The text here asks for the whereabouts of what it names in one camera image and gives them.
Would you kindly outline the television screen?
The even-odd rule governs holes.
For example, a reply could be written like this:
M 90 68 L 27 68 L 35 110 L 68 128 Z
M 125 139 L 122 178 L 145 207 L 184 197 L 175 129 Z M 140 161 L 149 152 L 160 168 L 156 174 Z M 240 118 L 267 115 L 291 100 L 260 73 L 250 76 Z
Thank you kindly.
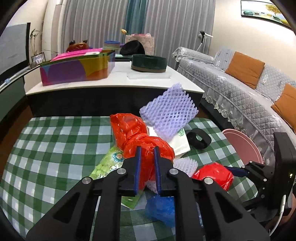
M 29 66 L 30 23 L 8 26 L 1 35 L 1 83 Z

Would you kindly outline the small red plastic bag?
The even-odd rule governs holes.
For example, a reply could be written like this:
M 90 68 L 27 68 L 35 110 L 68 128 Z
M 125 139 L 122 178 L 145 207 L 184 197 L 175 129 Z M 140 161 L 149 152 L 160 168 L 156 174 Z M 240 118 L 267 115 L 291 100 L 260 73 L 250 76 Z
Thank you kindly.
M 234 175 L 223 165 L 213 162 L 197 170 L 192 177 L 196 180 L 213 179 L 225 191 L 228 191 L 234 180 Z

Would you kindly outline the white air conditioner tower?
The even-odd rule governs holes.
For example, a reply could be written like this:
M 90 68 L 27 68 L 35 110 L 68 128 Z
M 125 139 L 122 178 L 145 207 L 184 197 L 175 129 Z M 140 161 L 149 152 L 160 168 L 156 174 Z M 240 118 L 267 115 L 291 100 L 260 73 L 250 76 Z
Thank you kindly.
M 42 52 L 47 61 L 58 54 L 58 27 L 63 1 L 49 0 L 42 32 Z

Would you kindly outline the white coffee table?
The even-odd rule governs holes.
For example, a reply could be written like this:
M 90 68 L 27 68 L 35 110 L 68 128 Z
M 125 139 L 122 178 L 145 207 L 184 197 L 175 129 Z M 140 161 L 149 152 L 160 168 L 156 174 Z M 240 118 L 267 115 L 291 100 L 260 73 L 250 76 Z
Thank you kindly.
M 196 106 L 204 90 L 173 68 L 164 73 L 143 73 L 129 62 L 116 62 L 107 78 L 43 86 L 38 83 L 26 92 L 35 117 L 109 116 L 139 114 L 140 108 L 179 83 Z

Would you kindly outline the large purple foam net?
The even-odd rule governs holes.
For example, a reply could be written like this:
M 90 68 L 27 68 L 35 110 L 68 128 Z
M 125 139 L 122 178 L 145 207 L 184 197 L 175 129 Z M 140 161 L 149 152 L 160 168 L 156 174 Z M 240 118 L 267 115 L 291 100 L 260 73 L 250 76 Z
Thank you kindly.
M 170 141 L 198 114 L 198 108 L 177 83 L 143 106 L 139 113 L 160 138 Z

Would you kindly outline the framed landscape painting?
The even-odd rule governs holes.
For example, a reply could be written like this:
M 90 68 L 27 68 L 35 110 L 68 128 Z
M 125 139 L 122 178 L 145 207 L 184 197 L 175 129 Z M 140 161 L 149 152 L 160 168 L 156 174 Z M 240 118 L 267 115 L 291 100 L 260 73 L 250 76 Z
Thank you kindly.
M 265 1 L 240 1 L 241 16 L 264 19 L 291 29 L 284 15 L 273 3 Z

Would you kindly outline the grey covered sofa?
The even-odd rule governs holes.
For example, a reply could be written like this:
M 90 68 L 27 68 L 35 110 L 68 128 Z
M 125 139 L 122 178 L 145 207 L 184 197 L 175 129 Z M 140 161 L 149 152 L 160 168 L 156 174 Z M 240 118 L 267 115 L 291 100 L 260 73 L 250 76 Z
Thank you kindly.
M 271 108 L 279 99 L 286 84 L 295 81 L 273 66 L 266 64 L 257 87 L 252 89 L 228 75 L 226 69 L 234 51 L 220 49 L 215 57 L 178 47 L 172 54 L 177 71 L 204 90 L 201 104 L 222 128 L 241 131 L 258 147 L 266 165 L 275 164 L 275 132 L 285 132 L 292 143 L 292 128 Z

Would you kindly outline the grey teal curtain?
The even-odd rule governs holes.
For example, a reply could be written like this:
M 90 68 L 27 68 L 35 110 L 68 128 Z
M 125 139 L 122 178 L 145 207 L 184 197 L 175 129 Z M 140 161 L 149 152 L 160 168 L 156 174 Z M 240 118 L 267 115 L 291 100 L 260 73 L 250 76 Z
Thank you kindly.
M 172 53 L 178 47 L 209 52 L 201 47 L 200 31 L 212 33 L 215 1 L 63 1 L 59 51 L 70 41 L 88 41 L 93 48 L 106 40 L 123 42 L 128 34 L 151 34 L 154 54 L 174 68 Z

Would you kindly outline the dark green round bowl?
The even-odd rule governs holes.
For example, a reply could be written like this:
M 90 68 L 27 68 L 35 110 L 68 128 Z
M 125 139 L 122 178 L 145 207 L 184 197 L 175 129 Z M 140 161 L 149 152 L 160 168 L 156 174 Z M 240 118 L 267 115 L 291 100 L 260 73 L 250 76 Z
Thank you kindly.
M 131 68 L 139 72 L 163 73 L 166 71 L 167 64 L 168 60 L 164 57 L 134 54 Z

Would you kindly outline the large red plastic bag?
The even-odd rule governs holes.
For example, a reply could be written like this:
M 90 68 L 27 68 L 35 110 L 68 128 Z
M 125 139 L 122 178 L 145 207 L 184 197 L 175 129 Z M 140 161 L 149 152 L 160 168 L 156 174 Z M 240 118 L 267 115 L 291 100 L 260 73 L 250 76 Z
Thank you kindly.
M 116 145 L 128 159 L 134 157 L 136 148 L 142 148 L 139 189 L 145 187 L 149 180 L 155 180 L 154 147 L 159 147 L 162 158 L 173 161 L 175 152 L 170 145 L 160 137 L 149 136 L 144 121 L 131 113 L 117 113 L 110 116 L 110 123 Z

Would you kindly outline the blue plastic bag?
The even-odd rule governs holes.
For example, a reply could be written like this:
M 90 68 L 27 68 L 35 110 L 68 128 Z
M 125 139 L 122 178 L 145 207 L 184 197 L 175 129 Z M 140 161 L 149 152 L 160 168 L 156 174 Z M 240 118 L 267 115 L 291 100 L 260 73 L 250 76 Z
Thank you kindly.
M 159 220 L 169 227 L 175 227 L 174 197 L 152 196 L 147 200 L 145 214 L 152 220 Z

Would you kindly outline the orange cushion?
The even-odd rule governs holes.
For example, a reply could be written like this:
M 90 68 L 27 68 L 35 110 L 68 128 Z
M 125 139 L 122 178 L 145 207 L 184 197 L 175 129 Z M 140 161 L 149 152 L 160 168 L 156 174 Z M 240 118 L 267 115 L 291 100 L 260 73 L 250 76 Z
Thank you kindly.
M 241 81 L 251 89 L 257 87 L 265 63 L 240 52 L 235 52 L 225 73 Z
M 292 128 L 296 127 L 296 89 L 286 84 L 279 99 L 271 108 Z

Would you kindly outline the pink lace basket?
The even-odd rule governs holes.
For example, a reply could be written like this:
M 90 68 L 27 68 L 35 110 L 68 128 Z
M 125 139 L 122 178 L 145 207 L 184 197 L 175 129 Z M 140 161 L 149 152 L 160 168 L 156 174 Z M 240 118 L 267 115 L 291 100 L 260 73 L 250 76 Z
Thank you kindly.
M 125 36 L 125 43 L 138 40 L 144 47 L 146 55 L 154 55 L 154 37 L 150 33 Z

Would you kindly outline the white paper pouch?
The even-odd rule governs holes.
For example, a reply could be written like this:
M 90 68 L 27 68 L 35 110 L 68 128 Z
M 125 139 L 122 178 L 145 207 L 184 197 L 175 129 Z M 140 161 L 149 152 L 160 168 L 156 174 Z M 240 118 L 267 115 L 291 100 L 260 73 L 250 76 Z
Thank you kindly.
M 191 150 L 186 132 L 183 128 L 180 129 L 170 141 L 167 141 L 167 143 L 175 153 L 175 160 L 181 158 L 184 154 Z

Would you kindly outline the pink trash bin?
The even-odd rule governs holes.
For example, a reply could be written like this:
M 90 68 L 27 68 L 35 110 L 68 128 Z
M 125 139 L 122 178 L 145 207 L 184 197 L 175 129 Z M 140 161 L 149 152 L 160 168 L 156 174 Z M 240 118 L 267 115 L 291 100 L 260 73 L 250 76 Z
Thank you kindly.
M 263 164 L 259 149 L 247 135 L 231 128 L 223 130 L 222 133 L 236 150 L 243 164 L 248 164 L 249 161 Z

